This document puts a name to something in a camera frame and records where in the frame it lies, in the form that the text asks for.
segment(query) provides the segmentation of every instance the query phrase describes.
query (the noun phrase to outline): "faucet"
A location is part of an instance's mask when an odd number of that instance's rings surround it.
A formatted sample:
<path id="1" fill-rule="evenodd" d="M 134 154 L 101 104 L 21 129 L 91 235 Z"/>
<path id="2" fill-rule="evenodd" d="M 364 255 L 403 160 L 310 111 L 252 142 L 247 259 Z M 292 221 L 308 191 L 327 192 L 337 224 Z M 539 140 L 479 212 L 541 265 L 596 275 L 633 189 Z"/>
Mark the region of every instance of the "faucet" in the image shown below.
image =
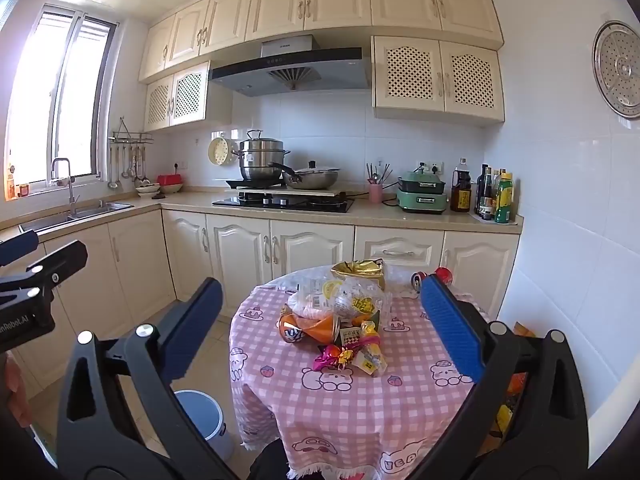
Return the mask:
<path id="1" fill-rule="evenodd" d="M 56 167 L 56 162 L 60 162 L 61 160 L 66 161 L 66 165 L 69 168 L 69 178 L 68 178 L 68 186 L 69 186 L 69 214 L 71 216 L 76 214 L 76 199 L 74 197 L 74 188 L 73 183 L 76 181 L 76 178 L 71 176 L 71 162 L 69 159 L 64 156 L 57 156 L 51 161 L 51 179 L 53 180 L 53 171 Z"/>

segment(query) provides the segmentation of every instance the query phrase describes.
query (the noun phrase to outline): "green appliance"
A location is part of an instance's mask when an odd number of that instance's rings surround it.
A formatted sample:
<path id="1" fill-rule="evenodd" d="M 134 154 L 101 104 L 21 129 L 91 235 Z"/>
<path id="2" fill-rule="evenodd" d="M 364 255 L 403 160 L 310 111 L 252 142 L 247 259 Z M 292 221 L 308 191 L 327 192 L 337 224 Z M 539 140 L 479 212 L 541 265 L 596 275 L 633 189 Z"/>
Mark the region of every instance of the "green appliance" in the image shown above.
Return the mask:
<path id="1" fill-rule="evenodd" d="M 441 214 L 447 209 L 444 182 L 435 173 L 425 173 L 424 166 L 398 177 L 398 205 L 412 213 Z"/>

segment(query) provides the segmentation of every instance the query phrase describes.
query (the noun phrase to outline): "range hood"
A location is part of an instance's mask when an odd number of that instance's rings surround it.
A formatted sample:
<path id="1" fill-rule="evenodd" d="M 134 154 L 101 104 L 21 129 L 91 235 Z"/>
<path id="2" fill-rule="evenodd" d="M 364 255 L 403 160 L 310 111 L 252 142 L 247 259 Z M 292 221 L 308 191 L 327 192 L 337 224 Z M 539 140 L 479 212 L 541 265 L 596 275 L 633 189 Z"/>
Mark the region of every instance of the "range hood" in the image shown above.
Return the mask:
<path id="1" fill-rule="evenodd" d="M 248 97 L 306 90 L 369 88 L 360 47 L 315 48 L 312 36 L 262 44 L 262 56 L 213 68 L 209 79 Z"/>

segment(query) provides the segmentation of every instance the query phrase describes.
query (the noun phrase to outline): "table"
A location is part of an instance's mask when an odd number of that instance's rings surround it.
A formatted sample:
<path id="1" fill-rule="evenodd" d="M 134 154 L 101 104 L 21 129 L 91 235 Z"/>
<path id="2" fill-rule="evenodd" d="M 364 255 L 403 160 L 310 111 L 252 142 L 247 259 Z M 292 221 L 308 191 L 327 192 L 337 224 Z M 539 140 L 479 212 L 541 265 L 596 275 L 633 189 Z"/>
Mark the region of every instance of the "table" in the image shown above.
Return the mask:
<path id="1" fill-rule="evenodd" d="M 371 377 L 358 368 L 311 369 L 318 343 L 285 343 L 276 322 L 290 292 L 259 286 L 231 323 L 231 389 L 247 449 L 282 439 L 290 478 L 402 480 L 433 447 L 471 389 L 420 306 L 395 294 L 380 331 L 388 363 Z M 468 301 L 468 295 L 459 299 Z"/>

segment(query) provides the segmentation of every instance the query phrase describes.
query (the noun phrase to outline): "window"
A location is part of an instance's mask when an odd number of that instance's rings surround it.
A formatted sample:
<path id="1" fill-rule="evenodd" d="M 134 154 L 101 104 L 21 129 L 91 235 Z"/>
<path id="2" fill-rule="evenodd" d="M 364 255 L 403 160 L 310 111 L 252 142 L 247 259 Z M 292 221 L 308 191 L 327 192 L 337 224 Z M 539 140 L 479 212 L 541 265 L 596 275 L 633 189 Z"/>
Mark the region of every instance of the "window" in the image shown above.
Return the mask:
<path id="1" fill-rule="evenodd" d="M 16 184 L 45 187 L 57 156 L 69 159 L 73 176 L 98 173 L 100 92 L 115 29 L 83 12 L 44 8 L 11 95 L 5 160 Z M 54 177 L 64 176 L 66 164 L 57 164 Z"/>

